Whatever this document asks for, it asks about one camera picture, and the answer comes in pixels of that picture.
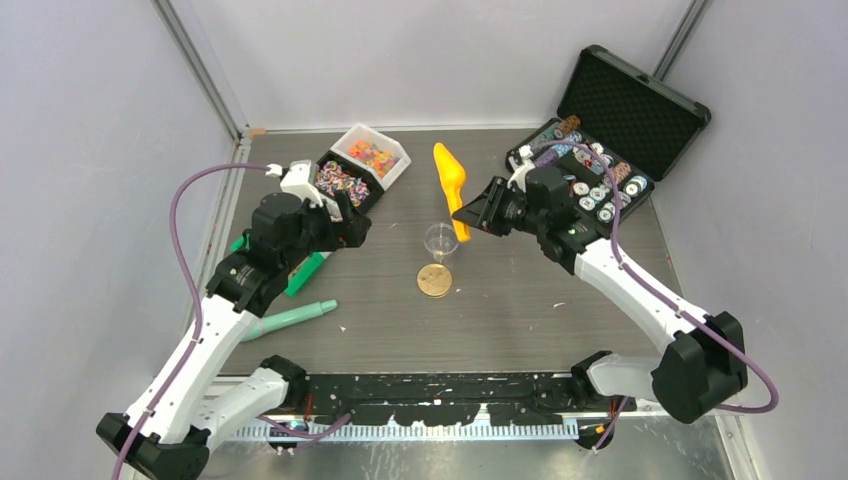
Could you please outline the orange plastic scoop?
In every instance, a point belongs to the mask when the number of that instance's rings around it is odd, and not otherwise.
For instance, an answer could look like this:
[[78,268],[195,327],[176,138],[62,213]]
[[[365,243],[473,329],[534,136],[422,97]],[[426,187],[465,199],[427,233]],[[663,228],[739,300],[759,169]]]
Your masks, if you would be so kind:
[[466,182],[465,169],[443,143],[433,146],[433,159],[457,239],[466,243],[471,239],[470,227],[453,218],[453,214],[463,206],[461,190]]

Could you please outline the clear plastic jar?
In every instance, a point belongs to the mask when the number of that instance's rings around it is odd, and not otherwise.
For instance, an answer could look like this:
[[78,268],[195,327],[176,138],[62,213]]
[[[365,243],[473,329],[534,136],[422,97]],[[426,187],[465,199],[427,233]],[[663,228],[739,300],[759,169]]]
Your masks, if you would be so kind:
[[426,229],[423,244],[436,263],[443,263],[456,251],[459,240],[450,223],[440,222]]

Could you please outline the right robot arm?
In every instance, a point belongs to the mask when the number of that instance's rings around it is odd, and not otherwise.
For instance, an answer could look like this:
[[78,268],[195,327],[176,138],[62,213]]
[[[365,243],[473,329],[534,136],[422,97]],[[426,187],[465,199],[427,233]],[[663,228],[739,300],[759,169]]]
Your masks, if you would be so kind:
[[534,236],[548,259],[611,300],[657,348],[656,358],[600,351],[574,365],[570,392],[580,408],[630,396],[691,424],[747,386],[746,366],[727,349],[744,348],[739,321],[692,305],[615,251],[606,225],[579,205],[555,168],[531,170],[524,189],[494,177],[452,217],[496,236]]

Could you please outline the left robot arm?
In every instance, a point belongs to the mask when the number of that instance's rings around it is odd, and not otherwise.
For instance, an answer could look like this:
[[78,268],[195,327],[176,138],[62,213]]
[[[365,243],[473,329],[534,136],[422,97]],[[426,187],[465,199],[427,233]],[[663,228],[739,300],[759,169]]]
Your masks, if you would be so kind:
[[255,417],[298,412],[308,396],[305,370],[279,355],[211,402],[204,396],[248,331],[288,286],[290,271],[316,252],[361,246],[371,220],[343,193],[339,212],[292,193],[265,196],[242,245],[216,267],[198,313],[160,374],[123,413],[107,413],[97,435],[150,479],[196,479],[211,453]]

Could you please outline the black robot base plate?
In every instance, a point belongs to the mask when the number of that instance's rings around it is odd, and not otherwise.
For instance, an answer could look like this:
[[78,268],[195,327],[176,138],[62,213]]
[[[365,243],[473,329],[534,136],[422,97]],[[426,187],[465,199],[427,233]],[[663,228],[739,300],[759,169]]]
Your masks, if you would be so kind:
[[273,414],[329,424],[466,426],[481,413],[497,427],[553,425],[566,414],[609,417],[621,399],[591,394],[568,373],[311,374]]

